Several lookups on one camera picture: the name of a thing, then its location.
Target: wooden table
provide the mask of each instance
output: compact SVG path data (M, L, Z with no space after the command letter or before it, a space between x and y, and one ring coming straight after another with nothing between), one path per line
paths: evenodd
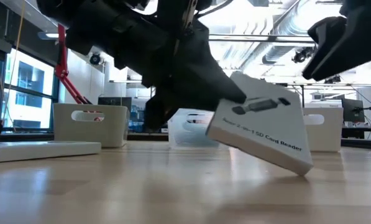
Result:
M131 142L0 164L0 224L371 223L371 151L313 154L306 178L236 149Z

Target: sd card reader box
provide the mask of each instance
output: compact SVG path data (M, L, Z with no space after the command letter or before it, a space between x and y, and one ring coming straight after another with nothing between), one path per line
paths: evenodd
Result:
M313 167L300 97L283 86L234 72L244 104L221 100L207 136L269 163L305 175Z

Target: window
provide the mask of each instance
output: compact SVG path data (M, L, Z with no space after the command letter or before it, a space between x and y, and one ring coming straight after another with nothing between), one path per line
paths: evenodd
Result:
M54 68L23 52L0 52L0 119L4 130L52 129L52 103L58 101Z
M51 95L54 68L22 52L12 50L7 55L5 83Z
M4 89L1 118L4 127L49 128L52 100L20 91Z

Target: security camera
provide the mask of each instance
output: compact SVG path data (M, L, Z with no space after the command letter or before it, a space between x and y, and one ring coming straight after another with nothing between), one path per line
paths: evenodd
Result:
M291 59L294 63L303 63L315 53L315 47L303 47L296 51L296 55Z
M93 52L92 56L90 57L90 64L92 65L101 65L103 62L99 52Z
M324 84L334 84L334 83L339 83L339 82L341 82L341 77L339 75L335 75L332 78L327 78L324 81Z

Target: white storage bin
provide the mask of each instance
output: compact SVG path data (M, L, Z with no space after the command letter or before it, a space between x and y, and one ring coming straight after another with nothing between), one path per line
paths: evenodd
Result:
M303 108L311 152L339 152L342 108Z
M173 149L219 147L206 136L213 112L179 109L168 121L168 142Z
M125 106L53 106L54 140L100 142L102 147L121 147L127 139L129 110Z

